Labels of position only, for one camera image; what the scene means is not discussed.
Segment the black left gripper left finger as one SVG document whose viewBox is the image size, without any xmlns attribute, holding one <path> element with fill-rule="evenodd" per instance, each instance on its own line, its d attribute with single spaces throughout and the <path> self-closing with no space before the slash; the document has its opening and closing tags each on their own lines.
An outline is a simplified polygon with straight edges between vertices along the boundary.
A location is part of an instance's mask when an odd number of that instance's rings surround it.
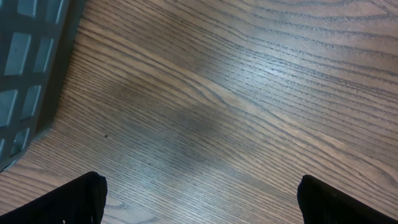
<svg viewBox="0 0 398 224">
<path fill-rule="evenodd" d="M 1 224 L 100 224 L 107 193 L 106 178 L 96 172 L 88 172 L 1 215 Z"/>
</svg>

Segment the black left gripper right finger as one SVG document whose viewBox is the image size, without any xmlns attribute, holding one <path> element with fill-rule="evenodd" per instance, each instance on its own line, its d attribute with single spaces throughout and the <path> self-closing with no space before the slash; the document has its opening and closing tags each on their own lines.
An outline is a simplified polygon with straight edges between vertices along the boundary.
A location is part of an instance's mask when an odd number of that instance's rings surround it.
<svg viewBox="0 0 398 224">
<path fill-rule="evenodd" d="M 304 224 L 397 224 L 397 220 L 311 175 L 302 177 L 297 200 Z"/>
</svg>

